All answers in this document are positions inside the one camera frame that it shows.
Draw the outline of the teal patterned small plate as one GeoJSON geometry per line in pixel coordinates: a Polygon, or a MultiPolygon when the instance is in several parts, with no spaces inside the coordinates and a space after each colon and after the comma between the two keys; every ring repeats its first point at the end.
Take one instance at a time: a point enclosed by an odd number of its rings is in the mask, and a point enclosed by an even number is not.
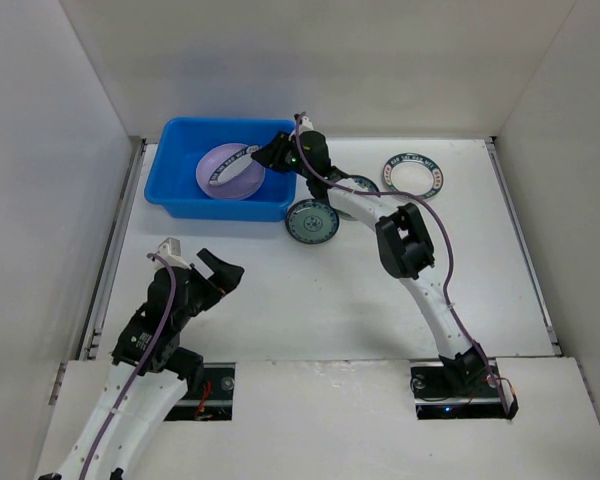
{"type": "MultiPolygon", "coordinates": [[[[346,180],[341,180],[339,182],[339,185],[354,188],[356,190],[361,190],[364,192],[378,193],[380,191],[378,186],[371,179],[362,175],[351,175],[346,180]]],[[[354,217],[352,217],[344,211],[336,209],[336,213],[338,214],[341,220],[354,220],[354,217]]]]}
{"type": "Polygon", "coordinates": [[[340,218],[328,204],[315,199],[304,199],[291,206],[284,223],[294,240],[306,245],[318,245],[335,236],[340,218]]]}

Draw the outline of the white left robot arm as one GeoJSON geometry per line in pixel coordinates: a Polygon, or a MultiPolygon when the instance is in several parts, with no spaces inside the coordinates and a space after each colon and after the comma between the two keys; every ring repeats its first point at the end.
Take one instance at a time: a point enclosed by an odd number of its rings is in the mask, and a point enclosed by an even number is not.
{"type": "Polygon", "coordinates": [[[145,301],[121,331],[98,401],[66,458],[48,479],[128,479],[159,425],[185,396],[213,392],[201,354],[181,346],[188,322],[216,306],[240,284],[241,266],[208,249],[198,258],[208,276],[166,239],[149,259],[155,273],[145,301]]]}

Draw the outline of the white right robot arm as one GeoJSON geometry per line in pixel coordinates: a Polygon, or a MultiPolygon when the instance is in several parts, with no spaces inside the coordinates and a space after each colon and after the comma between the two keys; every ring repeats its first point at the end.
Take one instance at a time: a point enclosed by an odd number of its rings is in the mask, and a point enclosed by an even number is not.
{"type": "Polygon", "coordinates": [[[338,169],[325,136],[317,131],[280,132],[251,158],[268,170],[305,179],[311,197],[294,205],[285,221],[299,241],[329,240],[340,212],[374,232],[382,267],[411,294],[433,335],[443,381],[452,395],[465,395],[486,380],[492,371],[486,354],[450,299],[454,263],[449,261],[445,271],[435,266],[434,243],[422,216],[432,210],[430,205],[416,196],[406,203],[394,200],[368,178],[338,169]]]}

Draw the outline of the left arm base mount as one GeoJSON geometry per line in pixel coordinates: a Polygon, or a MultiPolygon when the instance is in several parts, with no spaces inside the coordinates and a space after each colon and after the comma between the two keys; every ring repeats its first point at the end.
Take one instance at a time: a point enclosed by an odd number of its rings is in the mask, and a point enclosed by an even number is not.
{"type": "Polygon", "coordinates": [[[235,363],[209,363],[197,387],[190,388],[165,417],[167,422],[230,421],[233,416],[235,363]]]}

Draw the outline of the green rimmed white plate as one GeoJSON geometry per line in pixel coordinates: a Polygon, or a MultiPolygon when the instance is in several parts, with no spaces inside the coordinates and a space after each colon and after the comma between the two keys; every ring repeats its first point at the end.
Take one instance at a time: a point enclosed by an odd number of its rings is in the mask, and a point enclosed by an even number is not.
{"type": "Polygon", "coordinates": [[[435,197],[444,186],[441,167],[418,153],[401,153],[388,159],[382,170],[384,185],[394,192],[408,192],[423,199],[435,197]]]}
{"type": "Polygon", "coordinates": [[[231,154],[211,173],[209,185],[221,186],[243,174],[253,163],[252,154],[259,149],[259,145],[249,145],[231,154]]]}

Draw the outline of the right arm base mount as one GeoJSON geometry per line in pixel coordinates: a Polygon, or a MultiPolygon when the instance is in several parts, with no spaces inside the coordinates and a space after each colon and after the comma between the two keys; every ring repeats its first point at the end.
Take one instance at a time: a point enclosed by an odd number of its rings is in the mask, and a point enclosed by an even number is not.
{"type": "Polygon", "coordinates": [[[469,387],[455,389],[443,374],[440,362],[410,366],[410,389],[418,420],[512,420],[519,402],[511,382],[490,361],[494,375],[481,374],[469,387]]]}

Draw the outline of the purple plate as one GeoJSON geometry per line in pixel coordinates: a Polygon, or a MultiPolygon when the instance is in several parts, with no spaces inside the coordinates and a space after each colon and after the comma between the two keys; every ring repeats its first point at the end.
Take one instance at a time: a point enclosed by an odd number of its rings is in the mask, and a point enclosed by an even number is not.
{"type": "Polygon", "coordinates": [[[208,183],[211,173],[221,162],[246,146],[249,145],[225,143],[214,147],[203,155],[196,167],[196,181],[207,196],[222,200],[244,200],[252,196],[262,186],[265,179],[265,170],[255,161],[243,174],[224,185],[210,186],[208,183]]]}

